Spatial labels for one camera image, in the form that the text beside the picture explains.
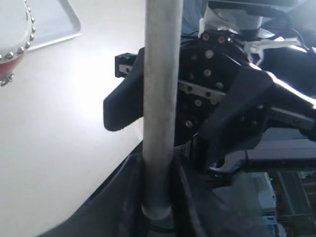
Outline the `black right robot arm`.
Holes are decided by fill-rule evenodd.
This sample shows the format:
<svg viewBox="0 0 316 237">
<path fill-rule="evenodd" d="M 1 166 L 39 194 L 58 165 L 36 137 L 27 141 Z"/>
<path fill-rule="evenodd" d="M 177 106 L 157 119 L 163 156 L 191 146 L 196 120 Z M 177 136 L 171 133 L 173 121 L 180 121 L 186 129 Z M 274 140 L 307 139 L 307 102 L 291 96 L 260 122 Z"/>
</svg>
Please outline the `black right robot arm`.
<svg viewBox="0 0 316 237">
<path fill-rule="evenodd" d="M 271 128 L 316 139 L 316 54 L 292 28 L 293 0 L 212 0 L 197 29 L 182 35 L 183 4 L 150 0 L 145 46 L 115 58 L 122 83 L 104 99 L 118 131 L 144 118 L 149 164 L 165 166 L 182 146 L 191 165 L 211 169 L 256 147 Z"/>
</svg>

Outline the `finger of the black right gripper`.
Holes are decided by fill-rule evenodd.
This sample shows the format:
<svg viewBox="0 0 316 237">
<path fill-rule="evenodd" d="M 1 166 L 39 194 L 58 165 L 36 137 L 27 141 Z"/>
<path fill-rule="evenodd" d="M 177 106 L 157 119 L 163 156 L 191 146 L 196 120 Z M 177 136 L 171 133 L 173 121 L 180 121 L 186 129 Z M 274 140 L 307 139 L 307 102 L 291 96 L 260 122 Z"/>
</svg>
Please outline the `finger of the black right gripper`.
<svg viewBox="0 0 316 237">
<path fill-rule="evenodd" d="M 123 81 L 104 99 L 104 127 L 121 130 L 143 116 L 144 53 L 124 53 L 115 57 L 115 77 Z"/>
</svg>

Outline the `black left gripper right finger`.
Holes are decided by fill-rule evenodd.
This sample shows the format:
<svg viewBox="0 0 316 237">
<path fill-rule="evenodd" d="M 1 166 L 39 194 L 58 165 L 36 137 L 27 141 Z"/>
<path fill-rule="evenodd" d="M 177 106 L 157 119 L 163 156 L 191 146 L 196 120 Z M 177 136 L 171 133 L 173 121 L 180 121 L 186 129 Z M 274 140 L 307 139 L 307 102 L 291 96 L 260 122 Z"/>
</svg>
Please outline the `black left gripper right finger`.
<svg viewBox="0 0 316 237">
<path fill-rule="evenodd" d="M 231 210 L 191 168 L 184 147 L 174 148 L 171 203 L 177 237 L 271 237 L 272 231 L 255 218 Z"/>
</svg>

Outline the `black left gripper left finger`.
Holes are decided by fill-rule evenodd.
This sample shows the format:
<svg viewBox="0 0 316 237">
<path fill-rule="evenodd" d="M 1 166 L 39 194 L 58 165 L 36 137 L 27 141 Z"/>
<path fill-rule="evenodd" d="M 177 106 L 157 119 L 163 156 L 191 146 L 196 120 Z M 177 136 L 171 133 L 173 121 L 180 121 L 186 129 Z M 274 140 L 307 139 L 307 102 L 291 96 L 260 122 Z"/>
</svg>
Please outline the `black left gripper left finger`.
<svg viewBox="0 0 316 237">
<path fill-rule="evenodd" d="M 41 236 L 146 237 L 141 151 L 139 144 L 69 219 Z"/>
</svg>

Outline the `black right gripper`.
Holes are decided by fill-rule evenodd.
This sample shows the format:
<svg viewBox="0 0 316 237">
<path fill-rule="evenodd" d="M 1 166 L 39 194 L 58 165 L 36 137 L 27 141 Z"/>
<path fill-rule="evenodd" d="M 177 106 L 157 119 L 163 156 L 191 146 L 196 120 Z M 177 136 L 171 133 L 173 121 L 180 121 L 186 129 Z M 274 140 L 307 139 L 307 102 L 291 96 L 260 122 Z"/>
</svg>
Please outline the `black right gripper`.
<svg viewBox="0 0 316 237">
<path fill-rule="evenodd" d="M 208 30 L 179 47 L 175 131 L 197 134 L 197 168 L 255 147 L 270 128 L 316 136 L 316 54 L 301 37 L 244 41 Z"/>
</svg>

